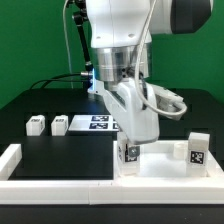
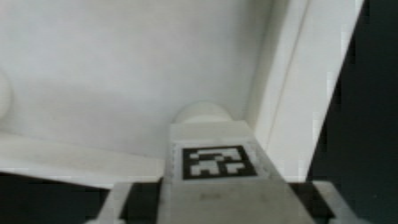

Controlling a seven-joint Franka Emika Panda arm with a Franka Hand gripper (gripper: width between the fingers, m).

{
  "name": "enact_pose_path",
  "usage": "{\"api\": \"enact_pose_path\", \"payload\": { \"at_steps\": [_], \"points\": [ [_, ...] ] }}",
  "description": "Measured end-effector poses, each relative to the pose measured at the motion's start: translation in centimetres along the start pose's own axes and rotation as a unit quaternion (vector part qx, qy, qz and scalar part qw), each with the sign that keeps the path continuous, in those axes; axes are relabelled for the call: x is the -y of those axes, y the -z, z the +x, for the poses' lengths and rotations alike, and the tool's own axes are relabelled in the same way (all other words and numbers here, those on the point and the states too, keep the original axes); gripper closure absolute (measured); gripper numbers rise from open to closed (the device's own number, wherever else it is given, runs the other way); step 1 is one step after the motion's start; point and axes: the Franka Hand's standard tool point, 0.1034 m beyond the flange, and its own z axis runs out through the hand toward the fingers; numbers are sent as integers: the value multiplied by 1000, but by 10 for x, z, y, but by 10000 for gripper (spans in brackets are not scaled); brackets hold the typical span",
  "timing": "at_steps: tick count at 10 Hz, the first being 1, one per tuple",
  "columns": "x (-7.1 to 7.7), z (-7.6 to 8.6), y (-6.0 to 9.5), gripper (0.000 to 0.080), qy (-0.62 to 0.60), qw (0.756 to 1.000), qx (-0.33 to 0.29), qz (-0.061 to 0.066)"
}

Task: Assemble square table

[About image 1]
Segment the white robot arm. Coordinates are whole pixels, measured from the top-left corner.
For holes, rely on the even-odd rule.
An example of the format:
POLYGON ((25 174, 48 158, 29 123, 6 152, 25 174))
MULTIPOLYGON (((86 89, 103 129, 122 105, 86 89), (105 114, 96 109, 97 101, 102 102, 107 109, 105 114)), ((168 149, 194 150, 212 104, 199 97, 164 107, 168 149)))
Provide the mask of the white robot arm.
POLYGON ((153 34, 187 34, 209 19, 213 0, 86 0, 100 95, 118 123, 117 154, 134 162, 140 146, 159 137, 160 115, 178 120, 183 98, 150 85, 153 34))

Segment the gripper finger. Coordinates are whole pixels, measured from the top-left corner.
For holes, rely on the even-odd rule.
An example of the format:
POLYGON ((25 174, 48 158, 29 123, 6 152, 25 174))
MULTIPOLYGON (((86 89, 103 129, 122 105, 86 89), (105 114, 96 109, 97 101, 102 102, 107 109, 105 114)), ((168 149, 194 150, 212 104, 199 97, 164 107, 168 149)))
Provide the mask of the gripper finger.
POLYGON ((130 146, 128 148, 128 158, 130 161, 136 161, 139 155, 140 155, 139 146, 130 146))

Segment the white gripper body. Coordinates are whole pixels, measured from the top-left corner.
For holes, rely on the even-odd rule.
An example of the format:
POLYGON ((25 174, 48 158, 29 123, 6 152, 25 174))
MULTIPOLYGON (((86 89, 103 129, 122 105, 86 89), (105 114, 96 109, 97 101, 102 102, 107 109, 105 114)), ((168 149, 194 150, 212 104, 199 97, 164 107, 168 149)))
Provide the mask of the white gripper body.
POLYGON ((158 139, 158 114, 149 108, 143 109, 133 80, 120 82, 115 92, 106 90, 103 99, 107 110, 132 144, 146 144, 158 139))

